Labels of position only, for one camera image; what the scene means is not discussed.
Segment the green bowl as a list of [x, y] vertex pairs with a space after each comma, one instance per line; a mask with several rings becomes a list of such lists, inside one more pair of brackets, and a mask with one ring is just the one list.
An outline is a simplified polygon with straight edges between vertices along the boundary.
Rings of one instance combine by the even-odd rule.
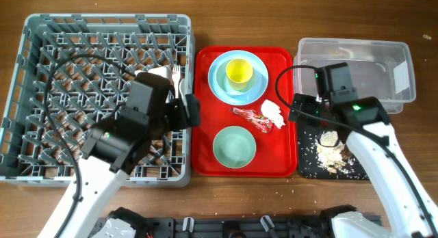
[[239, 169], [246, 167], [257, 152], [257, 143], [250, 131], [239, 126], [223, 128], [213, 141], [213, 153], [224, 167]]

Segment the yellow plastic cup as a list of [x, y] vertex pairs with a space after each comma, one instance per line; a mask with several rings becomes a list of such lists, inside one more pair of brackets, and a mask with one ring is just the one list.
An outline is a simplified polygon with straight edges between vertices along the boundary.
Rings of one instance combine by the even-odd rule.
[[245, 59], [232, 59], [227, 64], [226, 74], [234, 90], [243, 90], [253, 77], [253, 66]]

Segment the white plastic spoon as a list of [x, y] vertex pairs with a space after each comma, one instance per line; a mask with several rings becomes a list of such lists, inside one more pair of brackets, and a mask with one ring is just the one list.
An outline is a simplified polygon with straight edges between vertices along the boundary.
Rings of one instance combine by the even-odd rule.
[[183, 103], [185, 103], [185, 79], [182, 78], [179, 82], [179, 97], [182, 100]]

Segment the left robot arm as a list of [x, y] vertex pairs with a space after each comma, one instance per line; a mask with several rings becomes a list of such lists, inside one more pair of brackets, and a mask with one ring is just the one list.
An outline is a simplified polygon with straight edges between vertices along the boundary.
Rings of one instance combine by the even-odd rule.
[[87, 237], [114, 194], [126, 182], [154, 140], [169, 131], [201, 123], [193, 94], [168, 99], [170, 80], [140, 72], [131, 83], [119, 117], [93, 124], [74, 160], [75, 179], [40, 232], [41, 237]]

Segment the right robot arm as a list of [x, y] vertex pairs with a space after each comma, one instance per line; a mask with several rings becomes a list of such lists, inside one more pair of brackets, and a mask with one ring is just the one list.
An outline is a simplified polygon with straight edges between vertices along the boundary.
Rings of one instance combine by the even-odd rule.
[[289, 120], [337, 132], [365, 170], [391, 226], [386, 230], [358, 211], [345, 211], [330, 218], [330, 235], [436, 237], [437, 205], [406, 160], [381, 102], [358, 97], [345, 62], [312, 71], [318, 94], [295, 94], [287, 104]]

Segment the rice and food scraps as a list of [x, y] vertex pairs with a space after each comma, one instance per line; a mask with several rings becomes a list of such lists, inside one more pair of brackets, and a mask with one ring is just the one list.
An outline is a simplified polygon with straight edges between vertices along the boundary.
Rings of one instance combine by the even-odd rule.
[[318, 165], [331, 174], [349, 174], [354, 163], [347, 145], [338, 138], [336, 131], [324, 131], [315, 140]]

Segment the white plastic fork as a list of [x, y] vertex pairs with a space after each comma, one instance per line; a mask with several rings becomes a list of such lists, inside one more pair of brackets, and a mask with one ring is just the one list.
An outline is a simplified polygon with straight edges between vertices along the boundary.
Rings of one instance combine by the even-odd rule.
[[181, 66], [175, 64], [172, 69], [172, 81], [175, 89], [175, 98], [179, 98], [179, 82], [181, 80]]

